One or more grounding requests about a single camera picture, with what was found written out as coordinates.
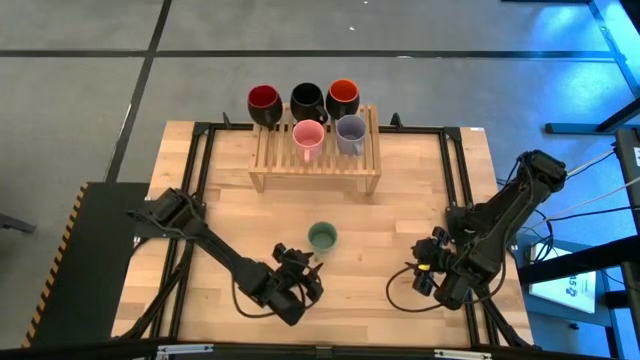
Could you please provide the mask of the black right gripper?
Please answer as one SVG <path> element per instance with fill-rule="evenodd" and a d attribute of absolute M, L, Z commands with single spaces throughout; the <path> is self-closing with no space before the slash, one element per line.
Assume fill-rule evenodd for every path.
<path fill-rule="evenodd" d="M 416 276 L 412 288 L 424 296 L 430 296 L 434 287 L 433 276 L 428 272 L 448 271 L 453 256 L 445 246 L 450 243 L 451 236 L 444 228 L 436 226 L 432 236 L 433 238 L 418 240 L 412 247 L 412 255 L 416 260 L 413 266 Z"/>

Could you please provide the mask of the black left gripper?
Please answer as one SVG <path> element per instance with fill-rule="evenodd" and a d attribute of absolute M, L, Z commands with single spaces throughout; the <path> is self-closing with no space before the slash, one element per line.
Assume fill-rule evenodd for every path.
<path fill-rule="evenodd" d="M 310 266 L 313 255 L 313 252 L 286 248 L 283 243 L 276 244 L 272 252 L 272 257 L 279 264 L 276 273 L 283 278 L 285 283 L 289 287 L 304 288 L 309 299 L 319 299 L 324 288 L 321 278 L 314 273 L 314 269 Z"/>

